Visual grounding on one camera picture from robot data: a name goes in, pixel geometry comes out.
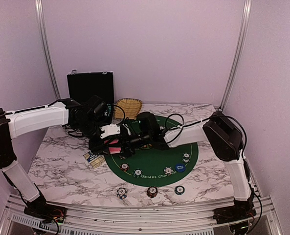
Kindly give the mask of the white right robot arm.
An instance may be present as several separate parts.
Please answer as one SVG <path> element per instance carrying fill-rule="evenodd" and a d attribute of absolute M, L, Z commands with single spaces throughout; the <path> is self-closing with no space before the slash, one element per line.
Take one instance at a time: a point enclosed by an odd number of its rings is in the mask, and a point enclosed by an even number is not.
<path fill-rule="evenodd" d="M 234 200 L 231 216 L 241 219 L 249 212 L 247 201 L 253 197 L 250 185 L 250 173 L 246 169 L 244 150 L 246 134 L 236 119 L 216 111 L 210 117 L 178 127 L 161 129 L 156 117 L 150 112 L 140 113 L 137 117 L 140 131 L 133 133 L 132 127 L 121 122 L 120 143 L 123 153 L 129 156 L 135 149 L 150 144 L 158 150 L 168 150 L 182 145 L 208 141 L 218 159 L 223 161 L 229 173 Z"/>

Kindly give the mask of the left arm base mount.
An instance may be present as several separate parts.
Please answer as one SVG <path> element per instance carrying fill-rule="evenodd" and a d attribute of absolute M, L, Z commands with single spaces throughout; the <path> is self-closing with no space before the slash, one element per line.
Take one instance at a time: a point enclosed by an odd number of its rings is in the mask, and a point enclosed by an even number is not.
<path fill-rule="evenodd" d="M 37 208 L 25 207 L 24 213 L 33 217 L 40 218 L 44 223 L 51 221 L 63 222 L 65 219 L 67 209 L 61 206 L 45 204 Z"/>

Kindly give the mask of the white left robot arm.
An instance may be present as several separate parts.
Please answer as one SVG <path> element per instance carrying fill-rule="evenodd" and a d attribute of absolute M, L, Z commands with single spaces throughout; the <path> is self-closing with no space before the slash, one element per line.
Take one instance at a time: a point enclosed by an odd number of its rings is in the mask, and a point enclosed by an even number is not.
<path fill-rule="evenodd" d="M 94 96 L 80 104 L 72 98 L 57 99 L 49 104 L 21 110 L 0 108 L 0 170 L 19 193 L 31 203 L 31 210 L 40 218 L 50 214 L 50 207 L 18 160 L 13 144 L 53 126 L 68 125 L 78 129 L 89 141 L 89 150 L 102 153 L 101 121 L 108 105 Z"/>

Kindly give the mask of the red black chip stack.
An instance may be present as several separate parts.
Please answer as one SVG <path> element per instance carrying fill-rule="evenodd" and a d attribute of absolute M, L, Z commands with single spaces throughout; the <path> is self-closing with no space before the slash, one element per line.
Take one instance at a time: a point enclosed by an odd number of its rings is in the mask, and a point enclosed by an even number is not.
<path fill-rule="evenodd" d="M 151 186 L 147 189 L 147 196 L 150 198 L 156 197 L 157 193 L 158 193 L 157 187 Z"/>

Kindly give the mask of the red playing card deck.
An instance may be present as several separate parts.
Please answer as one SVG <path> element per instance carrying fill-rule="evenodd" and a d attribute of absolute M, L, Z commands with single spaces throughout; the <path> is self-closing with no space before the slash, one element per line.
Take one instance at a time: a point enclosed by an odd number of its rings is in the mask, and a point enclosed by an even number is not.
<path fill-rule="evenodd" d="M 119 140 L 113 140 L 109 144 L 109 153 L 110 154 L 119 154 L 121 152 L 121 145 Z"/>

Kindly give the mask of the blue beige chip stack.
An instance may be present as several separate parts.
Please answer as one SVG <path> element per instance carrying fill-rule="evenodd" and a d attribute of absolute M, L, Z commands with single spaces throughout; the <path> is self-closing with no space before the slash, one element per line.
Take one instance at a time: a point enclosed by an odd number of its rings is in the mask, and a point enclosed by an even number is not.
<path fill-rule="evenodd" d="M 123 187 L 118 188 L 116 191 L 116 195 L 121 200 L 125 199 L 127 197 L 127 189 Z"/>

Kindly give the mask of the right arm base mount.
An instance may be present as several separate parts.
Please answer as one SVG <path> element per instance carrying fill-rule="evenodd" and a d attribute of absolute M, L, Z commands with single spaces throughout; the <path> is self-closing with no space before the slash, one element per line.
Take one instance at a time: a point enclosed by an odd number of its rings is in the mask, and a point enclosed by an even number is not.
<path fill-rule="evenodd" d="M 254 217 L 257 212 L 253 208 L 248 210 L 244 207 L 228 206 L 217 208 L 213 210 L 214 215 L 212 218 L 216 220 L 217 224 L 235 222 L 242 219 Z"/>

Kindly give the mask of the blue small blind button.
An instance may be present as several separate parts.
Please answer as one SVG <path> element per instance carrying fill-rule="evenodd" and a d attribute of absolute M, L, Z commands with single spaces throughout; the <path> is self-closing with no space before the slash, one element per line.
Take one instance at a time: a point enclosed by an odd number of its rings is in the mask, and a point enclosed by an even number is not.
<path fill-rule="evenodd" d="M 175 171 L 176 172 L 184 172 L 186 170 L 185 164 L 176 164 Z"/>

